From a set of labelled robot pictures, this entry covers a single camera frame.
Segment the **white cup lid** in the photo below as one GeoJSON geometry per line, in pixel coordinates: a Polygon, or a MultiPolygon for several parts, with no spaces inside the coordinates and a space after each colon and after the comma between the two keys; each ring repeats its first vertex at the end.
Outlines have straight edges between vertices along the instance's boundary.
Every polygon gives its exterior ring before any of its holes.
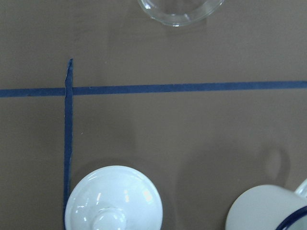
{"type": "Polygon", "coordinates": [[[160,230],[163,205],[153,182],[127,166],[97,169],[75,186],[68,199],[67,230],[160,230]]]}

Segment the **clear glass funnel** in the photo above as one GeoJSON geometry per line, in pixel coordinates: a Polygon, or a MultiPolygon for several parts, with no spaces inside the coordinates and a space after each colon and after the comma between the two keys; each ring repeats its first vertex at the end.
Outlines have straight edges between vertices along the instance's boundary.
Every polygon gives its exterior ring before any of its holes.
{"type": "Polygon", "coordinates": [[[199,22],[221,7],[224,0],[139,0],[141,9],[164,25],[180,27],[199,22]]]}

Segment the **white enamel cup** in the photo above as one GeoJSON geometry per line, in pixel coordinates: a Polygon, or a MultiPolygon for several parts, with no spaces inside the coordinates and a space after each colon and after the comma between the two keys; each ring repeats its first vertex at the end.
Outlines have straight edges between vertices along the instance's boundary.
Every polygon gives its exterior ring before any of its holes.
{"type": "Polygon", "coordinates": [[[226,217],[226,230],[305,230],[307,182],[293,192],[276,185],[259,185],[242,193],[226,217]]]}

